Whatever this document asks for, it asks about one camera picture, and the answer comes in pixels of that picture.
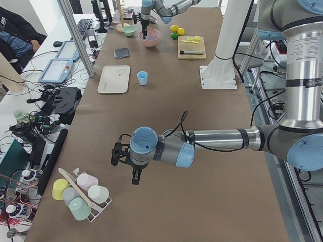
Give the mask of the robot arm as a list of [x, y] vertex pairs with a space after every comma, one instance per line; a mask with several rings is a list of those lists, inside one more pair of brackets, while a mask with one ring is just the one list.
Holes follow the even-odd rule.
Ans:
[[143, 38], [145, 39], [147, 37], [147, 27], [149, 25], [150, 13], [152, 10], [154, 10], [161, 17], [162, 21], [167, 24], [172, 20], [173, 16], [183, 13], [189, 7], [197, 5], [198, 3], [200, 3], [200, 0], [185, 0], [179, 1], [170, 7], [166, 7], [164, 1], [142, 1], [139, 20], [142, 26]]
[[233, 152], [264, 151], [304, 170], [322, 169], [322, 1], [261, 1], [259, 27], [287, 40], [285, 116], [277, 125], [213, 131], [136, 129], [128, 152], [132, 184], [151, 160], [188, 168], [195, 147]]

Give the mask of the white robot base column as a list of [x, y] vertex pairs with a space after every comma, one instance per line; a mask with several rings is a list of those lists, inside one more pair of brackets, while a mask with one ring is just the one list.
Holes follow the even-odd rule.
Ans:
[[234, 53], [253, 1], [228, 1], [213, 60], [200, 66], [202, 89], [237, 89]]

